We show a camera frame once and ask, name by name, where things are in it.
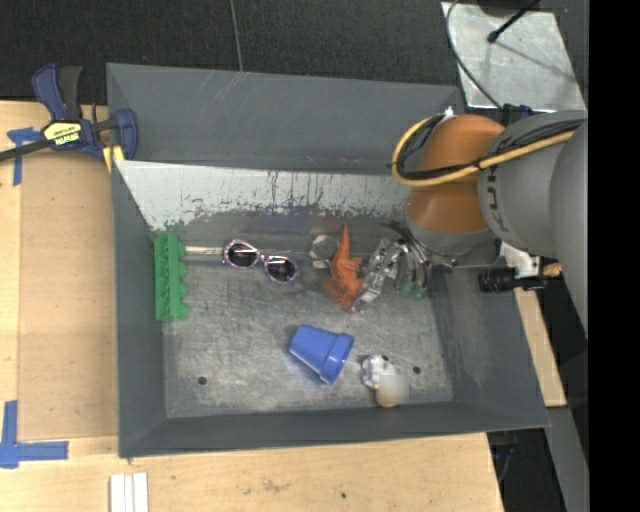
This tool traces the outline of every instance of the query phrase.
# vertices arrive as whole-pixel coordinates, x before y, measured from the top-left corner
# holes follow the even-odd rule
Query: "plastic cup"
[[[323,382],[333,384],[352,346],[353,336],[304,324],[291,339],[289,352],[316,372]]]

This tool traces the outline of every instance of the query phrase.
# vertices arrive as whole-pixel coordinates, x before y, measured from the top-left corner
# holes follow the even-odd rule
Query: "yellow label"
[[[44,130],[43,135],[45,139],[54,141],[56,146],[62,146],[80,139],[81,131],[79,123],[53,123]]]

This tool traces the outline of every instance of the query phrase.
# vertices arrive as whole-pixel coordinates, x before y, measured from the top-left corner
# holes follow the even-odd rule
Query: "black floor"
[[[538,8],[556,15],[588,105],[589,0]],[[88,104],[107,103],[107,62],[458,84],[435,0],[3,2],[0,44],[0,99],[33,99],[31,75],[51,62],[83,66],[79,100]],[[541,303],[560,362],[570,360],[586,342],[567,328],[566,289]],[[588,401],[574,414],[588,456]],[[489,437],[507,512],[565,510],[543,431]]]

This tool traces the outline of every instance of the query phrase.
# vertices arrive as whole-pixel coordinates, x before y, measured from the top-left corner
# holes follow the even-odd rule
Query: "gray bin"
[[[121,456],[547,424],[514,296],[482,294],[480,267],[437,270],[420,301],[385,289],[356,314],[323,292],[328,272],[307,255],[316,234],[339,237],[343,223],[354,256],[394,236],[406,189],[386,168],[392,146],[413,122],[459,108],[455,88],[122,65],[108,74],[110,109],[133,109],[141,137],[137,160],[113,170]],[[190,315],[161,324],[152,241],[166,229],[188,245],[244,238],[286,253],[300,282],[187,259]],[[288,353],[302,323],[355,336],[334,384]],[[376,407],[360,381],[374,353],[409,377],[409,404]]]

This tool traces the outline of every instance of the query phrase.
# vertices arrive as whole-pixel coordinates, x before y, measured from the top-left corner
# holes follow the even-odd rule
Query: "green toy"
[[[189,315],[189,307],[182,302],[187,296],[187,285],[181,281],[187,266],[180,261],[186,251],[173,233],[165,233],[153,241],[156,320],[160,322],[185,320]]]

